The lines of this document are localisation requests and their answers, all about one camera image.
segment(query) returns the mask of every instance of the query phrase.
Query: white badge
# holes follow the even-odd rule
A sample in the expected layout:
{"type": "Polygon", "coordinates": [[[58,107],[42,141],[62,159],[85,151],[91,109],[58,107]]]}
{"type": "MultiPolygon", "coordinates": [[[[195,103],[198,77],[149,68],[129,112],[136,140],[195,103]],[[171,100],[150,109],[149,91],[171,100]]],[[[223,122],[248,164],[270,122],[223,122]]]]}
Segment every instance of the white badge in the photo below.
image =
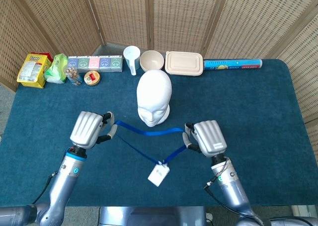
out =
{"type": "Polygon", "coordinates": [[[148,176],[148,180],[158,187],[160,186],[163,179],[168,175],[169,171],[170,169],[167,164],[157,164],[148,176]]]}

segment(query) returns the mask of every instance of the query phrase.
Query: white bowl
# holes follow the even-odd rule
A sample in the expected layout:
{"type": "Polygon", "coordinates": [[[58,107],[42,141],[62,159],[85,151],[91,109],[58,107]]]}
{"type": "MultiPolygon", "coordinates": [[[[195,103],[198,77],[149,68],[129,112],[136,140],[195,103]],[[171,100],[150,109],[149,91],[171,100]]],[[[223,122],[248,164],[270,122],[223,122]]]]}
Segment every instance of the white bowl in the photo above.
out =
{"type": "Polygon", "coordinates": [[[150,70],[161,70],[164,58],[158,51],[146,51],[140,56],[140,66],[146,72],[150,70]]]}

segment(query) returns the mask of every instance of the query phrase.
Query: white plastic cup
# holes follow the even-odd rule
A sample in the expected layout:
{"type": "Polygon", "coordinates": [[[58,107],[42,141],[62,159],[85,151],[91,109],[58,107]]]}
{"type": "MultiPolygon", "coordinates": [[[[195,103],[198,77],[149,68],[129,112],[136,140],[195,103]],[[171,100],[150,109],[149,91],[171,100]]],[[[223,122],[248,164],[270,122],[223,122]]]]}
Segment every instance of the white plastic cup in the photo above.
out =
{"type": "Polygon", "coordinates": [[[140,49],[137,46],[128,46],[124,49],[124,57],[132,75],[140,68],[140,49]]]}

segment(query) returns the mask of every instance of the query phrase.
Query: blue tube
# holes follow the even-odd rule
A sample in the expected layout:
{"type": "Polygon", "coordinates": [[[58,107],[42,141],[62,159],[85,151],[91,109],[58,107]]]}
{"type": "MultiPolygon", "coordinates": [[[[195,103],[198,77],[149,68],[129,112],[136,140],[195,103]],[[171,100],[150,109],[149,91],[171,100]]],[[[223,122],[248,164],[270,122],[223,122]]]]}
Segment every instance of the blue tube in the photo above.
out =
{"type": "Polygon", "coordinates": [[[261,59],[254,60],[204,60],[204,70],[238,70],[259,69],[262,67],[261,59]]]}

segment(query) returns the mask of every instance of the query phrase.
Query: woven screen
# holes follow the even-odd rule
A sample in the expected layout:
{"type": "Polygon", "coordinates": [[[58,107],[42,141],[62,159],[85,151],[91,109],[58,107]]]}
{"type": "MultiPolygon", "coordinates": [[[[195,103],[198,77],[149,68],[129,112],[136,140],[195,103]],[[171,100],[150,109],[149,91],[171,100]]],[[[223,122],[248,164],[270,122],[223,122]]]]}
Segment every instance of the woven screen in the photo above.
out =
{"type": "Polygon", "coordinates": [[[26,55],[47,48],[12,0],[0,0],[0,13],[0,81],[15,91],[26,55]]]}
{"type": "Polygon", "coordinates": [[[145,0],[91,0],[107,42],[147,48],[145,0]]]}
{"type": "Polygon", "coordinates": [[[216,0],[153,0],[154,49],[199,52],[216,0]]]}
{"type": "Polygon", "coordinates": [[[308,127],[307,132],[308,132],[310,141],[312,143],[313,150],[314,150],[315,157],[316,157],[316,161],[318,164],[318,125],[308,127]]]}
{"type": "Polygon", "coordinates": [[[90,55],[101,44],[85,0],[25,0],[48,38],[68,56],[90,55]]]}
{"type": "Polygon", "coordinates": [[[226,0],[206,58],[264,58],[313,0],[226,0]]]}
{"type": "Polygon", "coordinates": [[[318,115],[318,15],[278,56],[290,69],[303,117],[318,115]]]}

